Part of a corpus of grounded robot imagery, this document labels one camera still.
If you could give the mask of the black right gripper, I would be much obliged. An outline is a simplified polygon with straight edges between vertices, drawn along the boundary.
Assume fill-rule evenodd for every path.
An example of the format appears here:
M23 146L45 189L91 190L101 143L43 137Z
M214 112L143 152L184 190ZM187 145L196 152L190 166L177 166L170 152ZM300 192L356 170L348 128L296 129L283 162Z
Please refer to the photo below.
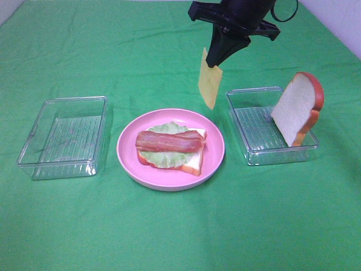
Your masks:
M274 4L275 1L268 0L223 0L220 3L193 1L188 10L190 19L213 24L206 57L208 67L219 66L232 54L248 47L251 42L248 36L259 35L274 41L280 30L264 20ZM223 35L222 29L242 37L229 38Z

